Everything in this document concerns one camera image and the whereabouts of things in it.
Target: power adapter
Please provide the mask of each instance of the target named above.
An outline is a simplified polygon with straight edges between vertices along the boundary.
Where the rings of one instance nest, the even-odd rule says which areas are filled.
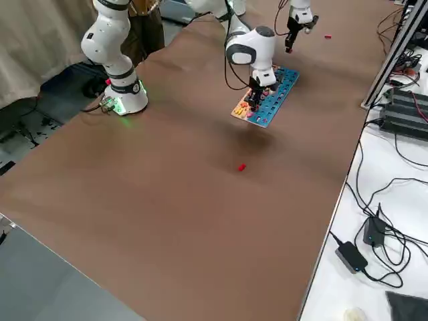
[[[359,271],[362,271],[365,269],[365,267],[368,265],[367,260],[364,258],[364,256],[361,255],[359,250],[355,247],[354,244],[351,242],[345,242],[343,243],[333,232],[329,231],[329,234],[333,236],[333,238],[336,240],[339,247],[336,250],[336,255],[339,257],[339,259],[342,261],[342,263],[348,268],[348,270],[352,274],[356,274]]]
[[[369,217],[364,224],[363,241],[374,247],[382,246],[385,241],[387,224],[378,217]]]

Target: curtain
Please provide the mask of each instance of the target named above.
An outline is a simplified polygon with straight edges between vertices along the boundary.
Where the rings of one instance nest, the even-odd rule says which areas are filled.
[[[96,19],[90,0],[1,0],[0,109],[85,59],[80,41]]]

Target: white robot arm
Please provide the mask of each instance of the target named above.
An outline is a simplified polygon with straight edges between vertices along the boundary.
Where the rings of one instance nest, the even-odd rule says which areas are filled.
[[[251,109],[257,108],[261,94],[266,88],[275,90],[277,80],[272,68],[275,50],[275,33],[259,26],[250,31],[227,2],[227,0],[185,0],[197,13],[211,12],[226,31],[225,55],[234,65],[251,65],[249,79],[252,89],[249,98]]]
[[[130,31],[129,3],[130,0],[94,0],[98,18],[82,40],[85,55],[102,64],[110,78],[104,93],[113,100],[113,111],[119,115],[139,112],[148,103],[131,59],[120,50]]]
[[[197,13],[211,12],[226,30],[225,55],[231,64],[251,65],[249,79],[251,107],[256,108],[267,87],[275,89],[277,80],[272,68],[275,33],[268,27],[251,30],[242,22],[227,0],[185,0]],[[120,46],[130,31],[128,5],[130,0],[93,0],[98,18],[85,33],[82,50],[93,62],[102,64],[111,84],[105,96],[115,101],[119,115],[144,109],[148,103],[146,92],[138,79],[130,58]]]
[[[293,44],[300,30],[310,33],[318,22],[318,16],[312,15],[310,0],[291,0],[287,28],[290,30],[286,38],[286,52],[291,53]]]

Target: blue board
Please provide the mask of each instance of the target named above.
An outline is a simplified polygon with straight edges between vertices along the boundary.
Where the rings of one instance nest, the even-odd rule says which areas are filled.
[[[277,79],[282,79],[276,92],[266,90],[263,93],[261,104],[257,112],[252,112],[245,99],[251,94],[251,90],[241,99],[239,104],[233,109],[232,116],[246,122],[266,128],[269,126],[276,112],[287,98],[290,90],[299,78],[299,72],[285,67],[274,67]]]

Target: electrical cord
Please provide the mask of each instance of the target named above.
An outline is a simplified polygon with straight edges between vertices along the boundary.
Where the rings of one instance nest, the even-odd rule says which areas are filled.
[[[416,74],[416,77],[414,79],[411,76],[409,76],[407,74],[404,74],[404,73],[393,72],[393,73],[391,73],[391,75],[394,75],[394,76],[404,76],[404,77],[410,79],[410,81],[411,81],[408,84],[403,84],[402,82],[399,82],[399,81],[394,80],[394,79],[389,80],[389,85],[391,85],[391,86],[393,86],[393,87],[395,87],[397,89],[403,89],[403,88],[406,88],[406,87],[409,87],[409,86],[412,86],[412,85],[416,85],[416,86],[420,87],[418,81],[421,79],[421,74],[419,72]]]
[[[35,111],[37,110],[37,106],[38,106],[38,104],[39,104],[39,96],[37,96],[37,97],[35,98],[35,104],[34,104],[33,108],[32,108],[29,112],[26,112],[26,113],[22,114],[22,115],[21,115],[21,116],[19,116],[19,117],[20,117],[20,118],[22,118],[22,117],[24,117],[24,116],[30,115],[30,114],[32,114],[33,112],[35,112]]]
[[[194,20],[196,20],[196,19],[198,19],[198,18],[201,18],[201,17],[204,17],[204,16],[209,15],[209,14],[211,14],[211,12],[210,12],[210,11],[207,11],[207,12],[205,12],[205,13],[199,13],[199,14],[197,14],[196,16],[194,16],[194,17],[189,21],[188,25],[190,25],[192,22],[194,22]]]
[[[89,109],[82,109],[81,112],[89,113],[89,112],[94,112],[95,110],[101,108],[101,101],[104,98],[104,96],[105,96],[105,93],[102,93],[100,95],[100,101],[99,101],[99,103],[97,103],[97,105],[95,105],[94,107],[91,107]]]
[[[415,103],[415,107],[417,109],[418,114],[424,119],[424,121],[428,122],[428,118],[426,115],[422,112],[421,107],[419,107],[419,104],[417,103],[416,96],[413,92],[410,92],[413,97],[413,102]]]
[[[224,43],[225,48],[226,48],[226,45],[227,45],[227,39],[228,39],[228,37],[229,37],[229,33],[230,33],[230,25],[232,24],[232,14],[231,14],[232,10],[231,10],[231,8],[230,8],[230,4],[227,2],[227,0],[225,0],[225,3],[226,3],[226,7],[227,7],[227,12],[230,14],[229,23],[227,24],[227,32],[226,32],[225,43]],[[232,86],[229,84],[229,81],[227,80],[227,62],[228,62],[228,61],[227,61],[227,57],[226,57],[226,53],[225,53],[224,72],[225,72],[225,81],[226,81],[227,87],[229,87],[229,88],[230,88],[230,89],[232,89],[232,90],[242,90],[242,89],[246,89],[246,88],[248,88],[248,87],[249,87],[249,84],[247,84],[246,82],[244,82],[244,81],[243,81],[243,80],[238,76],[238,74],[236,73],[236,71],[233,69],[231,62],[229,62],[229,67],[230,67],[230,69],[232,70],[232,72],[233,72],[233,74],[236,76],[236,78],[237,78],[237,79],[238,79],[242,84],[244,84],[244,87],[242,87],[242,88],[234,88],[234,87],[232,87]]]
[[[421,54],[415,54],[414,50],[409,48],[406,49],[395,62],[394,72],[404,72],[407,68],[416,67],[421,61],[421,58]]]
[[[386,20],[388,20],[390,17],[392,17],[392,16],[394,16],[394,15],[396,15],[396,14],[398,14],[399,12],[401,12],[403,10],[403,8],[400,8],[400,9],[397,9],[397,10],[395,10],[395,11],[393,11],[392,13],[390,13],[389,15],[387,15],[384,19],[382,19],[381,20],[381,22],[379,22],[379,24],[377,25],[377,29],[376,29],[376,34],[378,35],[378,38],[379,38],[379,40],[381,41],[381,43],[382,43],[382,47],[383,47],[383,53],[385,54],[385,55],[387,55],[387,50],[386,50],[386,48],[385,48],[385,46],[386,46],[386,43],[383,41],[383,39],[382,38],[385,38],[385,39],[387,39],[387,40],[389,40],[391,43],[393,42],[391,39],[389,39],[387,36],[385,36],[383,33],[386,31],[386,30],[388,30],[388,29],[386,29],[386,30],[384,30],[384,31],[379,31],[379,28],[381,27],[381,25],[386,21]]]
[[[330,234],[331,236],[333,236],[333,238],[336,241],[337,245],[341,246],[343,244],[343,242],[341,240],[339,240],[339,238],[337,236],[335,236],[335,234],[333,232],[328,231],[328,234]]]
[[[287,5],[288,1],[289,0],[280,0],[280,2],[278,3],[278,10],[276,11],[275,21],[274,21],[274,30],[275,30],[276,35],[279,35],[279,36],[288,35],[290,33],[290,32],[280,33],[276,29],[276,23],[278,21],[278,16],[280,15],[280,12],[282,11],[282,9]]]
[[[411,160],[411,159],[409,159],[409,158],[407,158],[406,156],[403,155],[403,153],[399,150],[399,145],[397,144],[397,133],[396,132],[394,132],[394,146],[395,146],[395,150],[396,150],[397,154],[402,159],[404,159],[405,161],[407,161],[407,162],[409,162],[411,164],[417,165],[417,166],[427,167],[428,168],[428,164],[422,164],[422,163],[415,162],[415,161],[413,161],[413,160]]]
[[[382,120],[380,118],[378,119],[374,119],[371,121],[368,121],[366,123],[364,123],[364,127],[363,129],[368,126],[369,124],[378,124],[380,125]],[[416,178],[394,178],[392,179],[386,186],[382,187],[381,189],[378,189],[377,191],[375,191],[368,202],[366,202],[359,191],[359,175],[360,175],[360,171],[362,168],[362,164],[364,162],[364,151],[363,151],[363,147],[361,144],[361,141],[358,141],[358,148],[361,151],[361,159],[360,162],[358,164],[358,168],[356,171],[356,183],[355,183],[355,190],[350,186],[349,182],[345,182],[345,186],[351,191],[352,196],[354,197],[354,200],[356,201],[356,204],[358,205],[358,207],[360,207],[360,209],[362,210],[362,212],[367,215],[367,218],[364,220],[364,223],[361,225],[361,227],[359,228],[358,232],[356,233],[355,237],[354,237],[354,246],[358,249],[358,245],[357,245],[357,239],[358,236],[360,235],[362,229],[364,228],[364,226],[366,225],[366,223],[368,222],[369,219],[374,219],[374,217],[377,217],[380,219],[380,214],[386,219],[386,221],[384,221],[386,229],[385,231],[381,231],[380,229],[378,230],[379,233],[382,233],[383,235],[385,235],[385,237],[389,237],[389,238],[393,238],[396,239],[402,246],[402,250],[401,250],[401,254],[400,254],[400,259],[398,261],[394,261],[391,258],[390,253],[387,251],[387,248],[385,247],[385,244],[382,244],[382,250],[383,250],[383,254],[385,255],[386,259],[383,259],[379,253],[377,253],[375,251],[375,247],[372,244],[372,252],[374,253],[374,255],[376,256],[376,258],[389,270],[389,272],[387,272],[385,275],[376,278],[374,276],[372,276],[367,269],[363,269],[362,272],[363,274],[371,281],[373,282],[377,282],[377,283],[381,283],[384,284],[386,286],[390,286],[392,288],[401,288],[403,287],[403,279],[400,276],[400,273],[402,271],[404,271],[404,269],[410,264],[410,260],[411,260],[411,250],[409,248],[409,246],[407,245],[407,243],[412,243],[414,246],[416,246],[421,253],[428,258],[428,253],[421,247],[421,245],[425,245],[428,246],[428,242],[426,241],[421,241],[420,239],[415,239],[414,237],[411,237],[409,235],[406,235],[404,233],[402,233],[400,230],[398,230],[397,228],[394,227],[392,221],[386,216],[385,212],[382,210],[381,204],[378,205],[378,210],[375,213],[371,208],[370,205],[373,202],[374,197],[387,190],[388,188],[390,188],[394,183],[396,182],[400,182],[400,181],[415,181],[424,185],[428,185],[427,181],[423,181],[420,179],[416,179]],[[396,277],[399,281],[399,283],[391,283],[388,282],[386,279],[389,277]]]

